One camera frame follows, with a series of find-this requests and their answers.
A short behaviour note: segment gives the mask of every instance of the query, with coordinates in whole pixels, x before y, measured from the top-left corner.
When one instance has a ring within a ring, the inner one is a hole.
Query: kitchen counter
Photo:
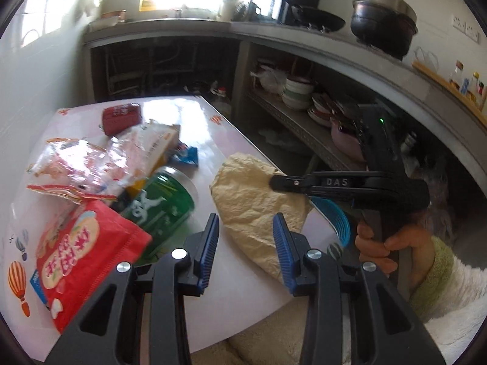
[[[354,38],[252,22],[157,19],[125,23],[84,36],[89,78],[90,48],[161,36],[235,38],[289,52],[346,75],[397,104],[427,127],[461,161],[487,195],[484,121],[437,83]]]

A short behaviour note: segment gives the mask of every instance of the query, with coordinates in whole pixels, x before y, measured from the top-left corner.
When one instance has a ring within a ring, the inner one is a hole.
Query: storage shelf
[[[241,52],[247,47],[251,50],[255,44],[267,46],[352,78],[425,126],[459,159],[487,196],[487,127],[479,115],[408,65],[362,45],[354,37],[339,33],[322,34],[275,24],[187,18],[138,21],[93,31],[83,38],[90,102],[94,102],[94,96],[89,49],[141,38],[174,36],[234,38],[243,41]]]
[[[281,122],[310,147],[333,170],[364,170],[363,163],[352,161],[337,149],[329,129],[318,125],[305,111],[287,107],[277,95],[260,89],[249,89],[246,96]]]

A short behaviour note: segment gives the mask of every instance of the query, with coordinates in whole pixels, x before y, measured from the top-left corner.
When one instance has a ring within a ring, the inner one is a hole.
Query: hand
[[[434,245],[431,234],[419,225],[405,225],[384,243],[373,241],[373,231],[364,221],[357,226],[355,245],[360,250],[360,262],[372,261],[385,274],[394,272],[398,264],[388,258],[391,251],[412,248],[410,288],[415,290],[426,278],[434,262]]]

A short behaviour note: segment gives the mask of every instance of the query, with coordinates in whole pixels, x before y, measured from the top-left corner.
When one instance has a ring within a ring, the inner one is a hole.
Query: finger
[[[355,238],[355,245],[361,253],[368,256],[386,257],[390,253],[384,247],[384,243],[370,239],[362,239],[360,236]]]
[[[367,256],[365,254],[360,254],[359,256],[360,262],[371,261],[375,263],[384,274],[390,274],[394,272],[398,268],[398,264],[395,263],[390,258],[375,258],[373,256]]]
[[[421,219],[423,219],[427,213],[428,213],[428,210],[421,210],[421,211],[410,214],[409,219],[411,220],[411,223],[419,224]]]
[[[431,234],[419,225],[406,225],[394,236],[388,238],[384,246],[390,251],[402,250],[406,247],[418,248],[431,240]]]
[[[363,239],[371,239],[373,238],[373,230],[364,220],[361,220],[357,225],[357,235]]]

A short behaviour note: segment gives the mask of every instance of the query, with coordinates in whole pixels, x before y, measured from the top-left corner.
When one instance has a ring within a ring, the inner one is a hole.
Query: table
[[[58,110],[31,153],[30,162],[35,162],[44,141],[52,137],[83,137],[97,145],[105,145],[108,139],[99,127],[101,112],[104,108],[126,102],[121,100]],[[198,190],[199,200],[186,229],[194,232],[203,230],[209,214],[217,212],[209,185],[228,156],[243,152],[271,163],[225,118],[212,120],[212,117],[219,114],[201,97],[143,98],[131,99],[130,102],[142,104],[146,120],[181,124],[181,141],[198,147],[200,165],[190,174],[190,178]],[[35,248],[44,224],[65,200],[27,190],[25,186],[29,179],[30,176],[24,174],[12,202],[12,215],[4,239],[3,272],[7,272],[8,265],[13,261],[19,261],[24,266],[27,277],[25,299],[31,315],[28,318],[24,316],[19,299],[6,282],[4,289],[8,312],[4,316],[25,351],[32,358],[43,361],[59,334],[29,279],[35,271]],[[15,246],[16,237],[23,230],[29,233],[26,261],[22,261],[21,252]],[[338,240],[334,228],[317,210],[308,215],[303,233],[312,247],[322,250]],[[200,298],[186,297],[184,300],[191,352],[250,327],[290,299],[291,295],[285,287],[247,259],[220,225],[220,239],[209,288]]]

